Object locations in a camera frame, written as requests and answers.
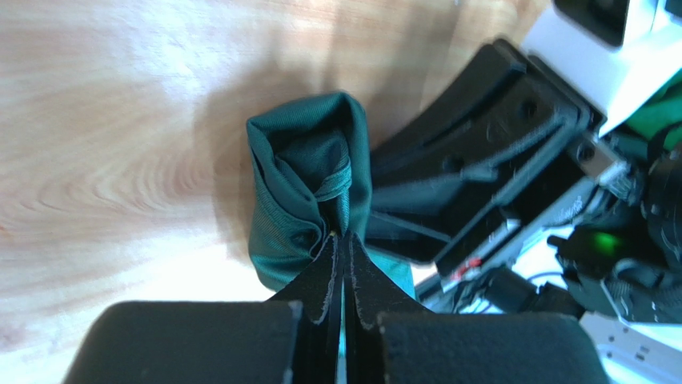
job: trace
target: wooden table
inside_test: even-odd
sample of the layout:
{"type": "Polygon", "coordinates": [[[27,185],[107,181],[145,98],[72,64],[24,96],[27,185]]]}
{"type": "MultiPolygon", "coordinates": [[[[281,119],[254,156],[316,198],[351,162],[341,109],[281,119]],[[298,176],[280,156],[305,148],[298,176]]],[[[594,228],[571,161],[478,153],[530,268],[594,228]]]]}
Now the wooden table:
{"type": "Polygon", "coordinates": [[[344,89],[374,145],[548,0],[5,0],[0,382],[60,382],[107,306],[263,300],[244,121],[344,89]]]}

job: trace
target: cloth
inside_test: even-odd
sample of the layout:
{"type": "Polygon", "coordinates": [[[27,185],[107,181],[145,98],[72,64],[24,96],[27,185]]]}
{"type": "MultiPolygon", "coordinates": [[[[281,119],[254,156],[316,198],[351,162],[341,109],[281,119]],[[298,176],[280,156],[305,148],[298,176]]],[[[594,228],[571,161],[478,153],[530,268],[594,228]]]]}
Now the cloth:
{"type": "MultiPolygon", "coordinates": [[[[682,122],[682,70],[627,120],[628,126],[647,140],[676,122],[682,122]]],[[[665,148],[671,150],[680,140],[682,130],[671,132],[665,141],[665,148]]]]}
{"type": "MultiPolygon", "coordinates": [[[[367,121],[344,93],[305,98],[247,122],[255,176],[249,254],[260,281],[281,290],[313,259],[326,236],[364,239],[371,204],[367,121]]],[[[411,269],[371,260],[415,296],[411,269]]]]}

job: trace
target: folded cloth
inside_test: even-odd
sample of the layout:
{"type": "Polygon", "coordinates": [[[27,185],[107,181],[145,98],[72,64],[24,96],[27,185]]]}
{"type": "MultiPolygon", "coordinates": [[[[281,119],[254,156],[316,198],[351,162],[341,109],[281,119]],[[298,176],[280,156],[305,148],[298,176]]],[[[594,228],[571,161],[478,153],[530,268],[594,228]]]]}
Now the folded cloth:
{"type": "MultiPolygon", "coordinates": [[[[628,126],[649,140],[656,132],[676,122],[682,122],[682,70],[627,120],[628,126]]],[[[673,131],[668,135],[665,147],[671,150],[680,140],[682,130],[673,131]]]]}
{"type": "MultiPolygon", "coordinates": [[[[281,290],[332,232],[364,238],[371,204],[367,121],[356,100],[336,93],[253,117],[247,133],[256,193],[249,254],[263,285],[281,290]]],[[[414,297],[406,262],[371,259],[414,297]]]]}

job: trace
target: green cloth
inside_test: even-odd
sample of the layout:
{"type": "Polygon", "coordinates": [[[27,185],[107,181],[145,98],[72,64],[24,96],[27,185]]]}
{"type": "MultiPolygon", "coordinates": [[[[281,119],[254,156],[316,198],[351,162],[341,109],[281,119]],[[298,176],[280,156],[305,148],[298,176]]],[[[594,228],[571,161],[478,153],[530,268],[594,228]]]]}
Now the green cloth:
{"type": "MultiPolygon", "coordinates": [[[[627,124],[651,140],[656,132],[676,122],[682,122],[682,70],[639,108],[627,124]]],[[[671,150],[680,140],[682,130],[671,132],[665,141],[665,148],[671,150]]]]}
{"type": "MultiPolygon", "coordinates": [[[[249,254],[263,285],[281,290],[332,231],[364,238],[371,204],[367,121],[347,94],[305,98],[247,122],[255,176],[249,254]]],[[[410,266],[371,256],[412,297],[410,266]]]]}

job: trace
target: green light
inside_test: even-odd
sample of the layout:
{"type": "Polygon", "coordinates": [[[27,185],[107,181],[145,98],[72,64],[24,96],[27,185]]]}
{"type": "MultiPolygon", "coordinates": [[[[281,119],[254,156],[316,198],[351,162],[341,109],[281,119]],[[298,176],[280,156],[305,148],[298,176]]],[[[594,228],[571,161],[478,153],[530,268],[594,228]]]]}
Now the green light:
{"type": "Polygon", "coordinates": [[[599,233],[594,237],[595,248],[606,256],[616,256],[616,251],[623,241],[610,234],[599,233]]]}

